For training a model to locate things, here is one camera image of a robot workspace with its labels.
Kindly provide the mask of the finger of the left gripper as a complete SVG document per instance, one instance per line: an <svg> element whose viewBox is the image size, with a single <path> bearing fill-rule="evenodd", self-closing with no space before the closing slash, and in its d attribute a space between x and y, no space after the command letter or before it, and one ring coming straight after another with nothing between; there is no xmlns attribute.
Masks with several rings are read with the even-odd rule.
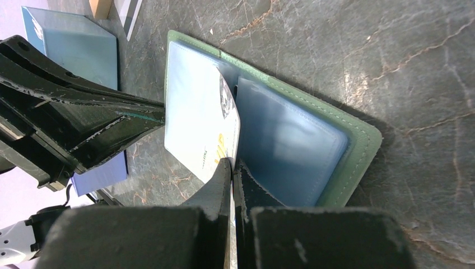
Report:
<svg viewBox="0 0 475 269"><path fill-rule="evenodd" d="M63 189L165 124L161 102L86 80L19 35L1 41L1 172Z"/></svg>

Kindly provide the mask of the silver VIP card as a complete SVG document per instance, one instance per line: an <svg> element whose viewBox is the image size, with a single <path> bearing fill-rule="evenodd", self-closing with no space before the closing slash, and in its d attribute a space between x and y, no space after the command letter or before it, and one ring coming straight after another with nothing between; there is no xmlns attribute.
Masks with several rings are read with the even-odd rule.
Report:
<svg viewBox="0 0 475 269"><path fill-rule="evenodd" d="M238 149L240 118L220 70L209 68L203 79L197 143L201 160L195 168L197 177L204 183L198 191L203 222L197 246L197 268L229 268L232 172Z"/></svg>

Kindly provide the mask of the blue three-compartment organizer tray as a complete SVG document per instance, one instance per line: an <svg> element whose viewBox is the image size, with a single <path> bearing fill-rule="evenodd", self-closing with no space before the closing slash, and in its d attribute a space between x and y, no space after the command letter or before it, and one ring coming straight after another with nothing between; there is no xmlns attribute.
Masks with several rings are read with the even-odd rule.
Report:
<svg viewBox="0 0 475 269"><path fill-rule="evenodd" d="M84 79L118 89L117 38L84 15L25 7L22 18L28 42L56 64ZM78 196L127 178L125 152L84 174L72 184Z"/></svg>

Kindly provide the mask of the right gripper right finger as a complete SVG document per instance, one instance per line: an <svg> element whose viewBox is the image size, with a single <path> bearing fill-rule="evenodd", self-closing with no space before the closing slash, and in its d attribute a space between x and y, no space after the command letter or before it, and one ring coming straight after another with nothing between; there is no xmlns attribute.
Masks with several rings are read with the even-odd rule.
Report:
<svg viewBox="0 0 475 269"><path fill-rule="evenodd" d="M415 268L401 226L365 207L286 207L234 171L239 268Z"/></svg>

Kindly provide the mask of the silver magnetic stripe card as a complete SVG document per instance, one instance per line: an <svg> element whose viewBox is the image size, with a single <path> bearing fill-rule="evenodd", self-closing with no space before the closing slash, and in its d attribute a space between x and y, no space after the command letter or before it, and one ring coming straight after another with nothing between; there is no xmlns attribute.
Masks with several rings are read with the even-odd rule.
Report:
<svg viewBox="0 0 475 269"><path fill-rule="evenodd" d="M114 4L127 40L130 41L142 0L114 0Z"/></svg>

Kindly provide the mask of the green card holder wallet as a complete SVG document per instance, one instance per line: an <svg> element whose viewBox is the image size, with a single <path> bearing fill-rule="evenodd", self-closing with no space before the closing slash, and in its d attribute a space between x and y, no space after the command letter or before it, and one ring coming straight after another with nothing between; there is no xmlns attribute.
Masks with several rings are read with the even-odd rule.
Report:
<svg viewBox="0 0 475 269"><path fill-rule="evenodd" d="M196 175L204 75L217 67L240 118L236 163L286 206L343 207L382 143L373 125L189 35L167 34L164 146Z"/></svg>

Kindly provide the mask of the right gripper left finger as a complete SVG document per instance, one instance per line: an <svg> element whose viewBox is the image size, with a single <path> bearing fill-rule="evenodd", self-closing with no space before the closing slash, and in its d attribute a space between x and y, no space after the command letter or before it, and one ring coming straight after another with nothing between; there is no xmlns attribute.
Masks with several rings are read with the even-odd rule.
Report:
<svg viewBox="0 0 475 269"><path fill-rule="evenodd" d="M232 168L178 206L86 206L53 224L37 268L229 268Z"/></svg>

